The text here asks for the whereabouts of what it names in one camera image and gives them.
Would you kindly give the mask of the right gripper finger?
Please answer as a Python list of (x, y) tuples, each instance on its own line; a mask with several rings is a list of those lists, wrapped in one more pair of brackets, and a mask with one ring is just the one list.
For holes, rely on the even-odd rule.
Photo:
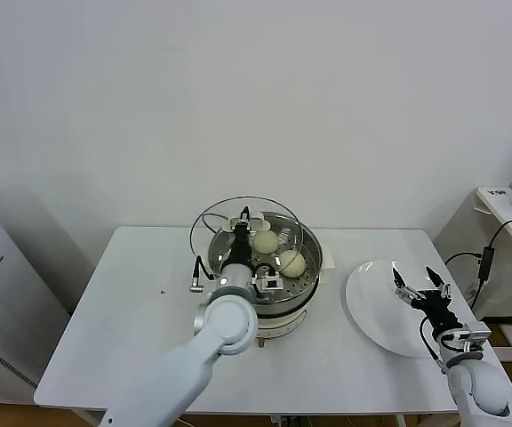
[(396, 268), (392, 269), (393, 280), (396, 286), (395, 294), (403, 302), (413, 302), (420, 299), (420, 293), (410, 286), (406, 285), (404, 279)]
[(425, 295), (432, 297), (440, 296), (441, 299), (451, 299), (451, 285), (445, 283), (442, 277), (429, 266), (426, 267), (426, 272), (434, 288), (427, 290)]

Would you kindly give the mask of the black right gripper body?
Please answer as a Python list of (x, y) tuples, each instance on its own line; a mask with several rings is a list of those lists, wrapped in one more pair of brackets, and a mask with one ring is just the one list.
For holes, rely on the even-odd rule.
[(459, 327), (459, 320), (449, 310), (452, 298), (440, 291), (420, 291), (421, 297), (412, 300), (411, 306), (421, 310), (428, 317), (434, 329), (454, 329)]

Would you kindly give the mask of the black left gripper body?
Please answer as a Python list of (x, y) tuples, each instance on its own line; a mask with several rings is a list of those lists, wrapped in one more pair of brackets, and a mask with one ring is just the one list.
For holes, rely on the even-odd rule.
[(235, 238), (230, 247), (228, 262), (251, 266), (252, 247), (250, 244), (250, 231), (246, 226), (236, 226), (234, 234)]

